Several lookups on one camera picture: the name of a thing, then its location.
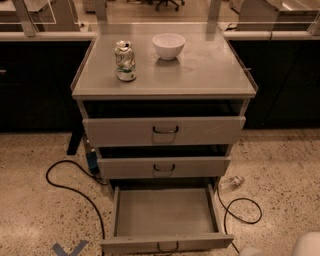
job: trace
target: black cabinet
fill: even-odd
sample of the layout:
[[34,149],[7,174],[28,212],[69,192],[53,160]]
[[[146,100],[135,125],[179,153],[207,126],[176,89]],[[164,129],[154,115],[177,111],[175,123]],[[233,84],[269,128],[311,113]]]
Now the black cabinet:
[[0,131],[73,130],[70,85],[89,44],[0,42]]
[[320,127],[320,41],[230,41],[259,90],[247,128]]

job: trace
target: floor marking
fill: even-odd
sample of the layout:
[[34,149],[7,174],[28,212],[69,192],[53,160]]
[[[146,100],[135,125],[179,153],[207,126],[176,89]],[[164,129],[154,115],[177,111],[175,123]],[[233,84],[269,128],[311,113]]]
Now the floor marking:
[[86,240],[81,240],[80,244],[73,250],[71,254],[67,254],[63,248],[61,247],[60,244],[56,243],[52,249],[58,256],[78,256],[79,253],[82,251],[82,249],[87,245],[88,241]]

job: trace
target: open drawer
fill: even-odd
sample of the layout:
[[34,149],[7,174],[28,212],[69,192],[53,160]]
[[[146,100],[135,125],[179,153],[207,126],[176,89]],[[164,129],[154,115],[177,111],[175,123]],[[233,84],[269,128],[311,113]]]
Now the open drawer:
[[175,253],[228,247],[233,236],[221,231],[210,179],[180,181],[116,186],[111,237],[101,242],[104,252]]

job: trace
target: cabinet top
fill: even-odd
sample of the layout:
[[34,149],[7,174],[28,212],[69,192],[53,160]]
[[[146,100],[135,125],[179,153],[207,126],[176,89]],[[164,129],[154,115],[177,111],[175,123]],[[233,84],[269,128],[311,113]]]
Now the cabinet top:
[[[185,37],[175,60],[160,59],[152,38],[160,33]],[[133,45],[137,78],[115,75],[115,43]],[[75,99],[252,98],[256,90],[215,24],[108,24],[82,67]]]

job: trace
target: drawer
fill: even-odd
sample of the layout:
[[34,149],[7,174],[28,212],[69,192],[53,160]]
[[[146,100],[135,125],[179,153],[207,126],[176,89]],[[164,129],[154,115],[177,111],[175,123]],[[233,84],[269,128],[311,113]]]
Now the drawer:
[[102,148],[105,179],[223,176],[230,163],[226,145]]
[[233,236],[223,234],[219,223],[212,185],[206,180],[161,188],[117,186],[111,236],[101,246],[114,254],[226,248]]
[[229,163],[229,157],[98,160],[104,179],[223,176]]
[[84,119],[93,147],[133,145],[233,144],[245,117]]

